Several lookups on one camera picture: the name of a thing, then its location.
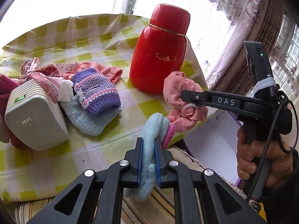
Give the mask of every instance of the plastic tablecloth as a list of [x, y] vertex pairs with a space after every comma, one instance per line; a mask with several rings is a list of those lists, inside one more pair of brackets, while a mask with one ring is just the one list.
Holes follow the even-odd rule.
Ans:
[[[123, 111], [97, 137], [81, 133], [66, 118], [70, 139], [46, 151], [17, 150], [0, 142], [0, 200], [56, 196], [84, 170], [104, 170], [123, 159], [125, 152], [135, 147], [150, 115], [156, 112], [168, 115], [171, 107], [163, 95], [143, 93], [129, 79], [134, 48], [148, 22], [149, 19], [124, 14], [70, 17], [33, 29], [3, 47], [0, 72], [11, 78], [20, 76], [22, 64], [33, 57], [39, 58], [40, 66], [56, 63], [62, 72], [70, 70], [77, 61], [121, 67], [123, 74], [115, 86]], [[207, 88], [189, 42], [181, 70]], [[215, 111], [209, 108], [208, 116]], [[176, 133], [171, 143], [188, 133]]]

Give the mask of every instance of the triangular cutout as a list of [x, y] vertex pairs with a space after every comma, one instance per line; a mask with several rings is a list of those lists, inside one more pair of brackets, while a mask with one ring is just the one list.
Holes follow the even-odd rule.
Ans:
[[54, 206], [54, 210], [59, 211], [67, 216], [71, 215], [81, 192], [82, 186], [82, 184], [77, 184]]
[[236, 201], [234, 197], [220, 184], [215, 184], [216, 190], [220, 197], [224, 213], [229, 215], [242, 209], [241, 205]]

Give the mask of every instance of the red thermos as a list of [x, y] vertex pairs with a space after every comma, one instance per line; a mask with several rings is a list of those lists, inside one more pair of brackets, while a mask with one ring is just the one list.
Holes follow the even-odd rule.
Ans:
[[164, 79], [179, 71], [187, 47], [190, 14], [179, 7], [159, 4], [136, 45], [130, 68], [133, 84], [146, 93], [163, 93]]

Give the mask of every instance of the metal bolt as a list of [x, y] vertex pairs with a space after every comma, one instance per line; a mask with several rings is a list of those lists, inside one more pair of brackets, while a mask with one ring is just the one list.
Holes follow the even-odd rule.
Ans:
[[204, 171], [204, 174], [207, 175], [207, 176], [212, 176], [212, 175], [214, 174], [214, 172], [213, 172], [213, 170], [211, 170], [211, 169], [206, 169], [206, 170]]
[[175, 167], [178, 165], [178, 161], [172, 160], [169, 162], [169, 165]]
[[127, 161], [127, 160], [121, 160], [120, 162], [119, 162], [119, 165], [120, 166], [127, 166], [129, 164], [129, 162]]
[[86, 170], [85, 172], [84, 172], [84, 175], [86, 176], [86, 177], [90, 177], [90, 176], [92, 176], [93, 175], [93, 171], [92, 170]]

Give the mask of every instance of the light blue towel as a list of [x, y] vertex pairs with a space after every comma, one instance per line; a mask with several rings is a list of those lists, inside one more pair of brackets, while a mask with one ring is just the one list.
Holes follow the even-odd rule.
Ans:
[[141, 131], [140, 137], [143, 138], [142, 174], [140, 187], [136, 193], [136, 200], [140, 202], [144, 202], [154, 188], [156, 181], [156, 169], [153, 163], [154, 142], [158, 137], [163, 142], [169, 123], [169, 119], [160, 113], [155, 113], [148, 118]]
[[60, 105], [73, 125], [82, 133], [91, 136], [100, 135], [106, 125], [122, 112], [122, 109], [118, 108], [117, 110], [106, 111], [98, 116], [87, 114], [82, 108], [77, 95], [69, 102], [60, 102]]

